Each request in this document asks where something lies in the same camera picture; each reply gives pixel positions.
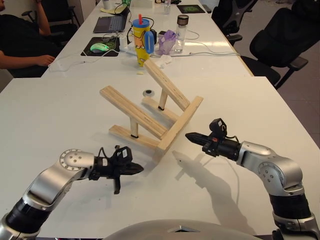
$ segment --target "white desk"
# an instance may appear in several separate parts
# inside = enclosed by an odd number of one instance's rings
[[[97,154],[105,147],[131,147],[144,171],[122,176],[119,195],[112,180],[78,181],[44,224],[39,236],[103,238],[128,225],[155,219],[193,219],[250,234],[275,229],[269,196],[253,173],[222,157],[211,158],[184,134],[208,134],[223,118],[230,135],[266,145],[301,166],[310,208],[318,221],[320,151],[276,90],[262,77],[173,77],[189,99],[204,97],[190,123],[157,164],[153,152],[108,134],[129,118],[99,95],[112,85],[136,104],[145,89],[160,87],[148,75],[14,79],[0,94],[0,216],[32,180],[70,148]],[[172,110],[178,107],[168,100]],[[180,175],[182,169],[188,174]]]
[[[183,4],[198,4],[198,0],[183,0]],[[93,37],[102,37],[103,34],[93,33],[93,29],[97,23],[98,17],[108,16],[107,13],[101,12],[102,2],[93,10],[89,17],[82,24],[73,38],[57,57],[57,62],[61,64],[62,69],[66,69],[72,63],[79,61],[94,61],[97,57],[80,56],[88,42]],[[157,32],[166,31],[168,29],[175,31],[177,26],[177,16],[181,14],[176,5],[171,6],[169,16],[164,15],[164,5],[155,4],[154,9],[130,8],[132,12],[131,20],[138,18],[138,14],[142,13],[144,17],[153,18],[155,21],[154,29]],[[126,24],[125,35],[129,30],[129,23]],[[228,41],[225,39],[219,28],[212,21],[210,14],[198,13],[189,14],[188,29],[200,34],[197,40],[189,40],[190,42],[201,42],[209,46],[215,52],[233,52]],[[188,32],[187,38],[195,38],[196,35]],[[183,50],[184,53],[189,52],[207,52],[205,46],[187,42]],[[56,70],[56,65],[52,65],[52,69]],[[65,72],[50,72],[49,70],[43,75],[50,78],[61,77],[105,77],[115,78],[119,72],[126,72],[128,76],[137,74],[143,68],[138,67],[137,57],[127,53],[120,53],[118,57],[103,57],[95,63],[84,63],[72,66]],[[219,77],[219,76],[250,76],[246,67],[237,56],[188,56],[176,57],[173,62],[164,70],[170,77]]]

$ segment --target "person's hand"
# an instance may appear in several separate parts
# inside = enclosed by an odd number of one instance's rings
[[[56,58],[50,55],[42,55],[35,57],[35,64],[42,67],[47,67],[51,64]]]

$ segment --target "clear bottle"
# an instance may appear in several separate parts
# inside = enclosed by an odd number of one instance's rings
[[[165,15],[170,14],[170,6],[171,6],[171,0],[164,0],[164,14]]]
[[[178,16],[177,26],[175,31],[176,40],[174,45],[174,51],[176,53],[181,53],[182,50],[184,49],[188,22],[189,22],[188,15],[181,14]]]

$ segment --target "wooden leg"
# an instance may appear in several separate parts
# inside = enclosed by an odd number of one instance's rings
[[[159,144],[159,141],[154,140],[150,137],[144,136],[142,134],[139,134],[139,138],[134,138],[131,137],[131,132],[122,127],[122,126],[118,126],[118,125],[114,125],[109,129],[109,132],[111,134],[114,134],[120,138],[123,138],[129,142],[135,143],[135,144],[139,144],[142,146],[145,146],[147,148],[151,148],[151,149],[156,149],[157,145]]]
[[[131,137],[133,138],[138,138],[138,123],[132,118],[130,117],[130,128],[131,128]]]
[[[175,114],[173,111],[171,111],[168,107],[166,107],[164,110],[160,110],[158,106],[158,102],[155,101],[153,98],[149,96],[145,96],[142,99],[142,103],[149,107],[151,110],[156,112],[157,114],[163,116],[164,118],[168,119],[173,124],[178,120],[179,116]]]
[[[145,61],[144,65],[148,73],[153,79],[165,90],[165,92],[172,98],[172,100],[181,108],[186,110],[190,101],[183,95],[183,93],[173,84],[173,82],[165,75],[165,73],[151,60]]]
[[[159,106],[158,106],[158,108],[162,111],[165,110],[167,98],[168,98],[168,94],[165,92],[165,90],[162,89]]]

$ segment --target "floor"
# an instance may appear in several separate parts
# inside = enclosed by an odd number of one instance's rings
[[[259,0],[252,12],[245,13],[239,31],[243,40],[234,45],[238,53],[254,58],[249,50],[251,40],[267,25],[278,9],[291,8],[292,1]],[[309,63],[302,70],[293,73],[278,92],[320,148],[320,42],[301,56]],[[284,68],[274,69],[281,76],[286,72]]]

